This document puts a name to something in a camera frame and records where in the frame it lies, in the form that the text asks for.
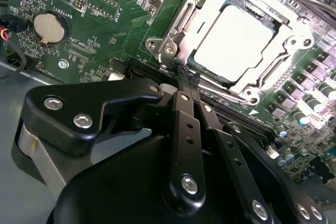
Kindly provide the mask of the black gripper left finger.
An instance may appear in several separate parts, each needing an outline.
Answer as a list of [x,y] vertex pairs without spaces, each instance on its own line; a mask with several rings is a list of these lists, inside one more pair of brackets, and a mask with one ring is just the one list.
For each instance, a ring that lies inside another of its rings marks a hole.
[[40,86],[24,98],[12,147],[15,164],[57,197],[78,174],[147,137],[171,145],[162,190],[173,212],[206,198],[200,121],[186,67],[172,93],[147,78]]

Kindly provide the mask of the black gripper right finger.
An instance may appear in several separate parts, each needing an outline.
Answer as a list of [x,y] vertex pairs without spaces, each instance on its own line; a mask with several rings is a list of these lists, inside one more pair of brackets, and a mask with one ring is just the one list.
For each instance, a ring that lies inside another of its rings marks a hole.
[[197,114],[229,192],[221,199],[236,223],[328,223],[318,204],[271,160],[266,151],[233,122],[222,126],[213,108],[200,99],[199,74],[189,74]]

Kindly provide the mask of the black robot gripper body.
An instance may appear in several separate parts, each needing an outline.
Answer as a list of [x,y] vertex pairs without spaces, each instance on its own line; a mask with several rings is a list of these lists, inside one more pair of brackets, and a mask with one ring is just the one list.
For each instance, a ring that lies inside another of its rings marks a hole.
[[147,137],[76,175],[62,190],[51,223],[245,223],[224,167],[203,153],[206,200],[182,217],[163,201],[171,145]]

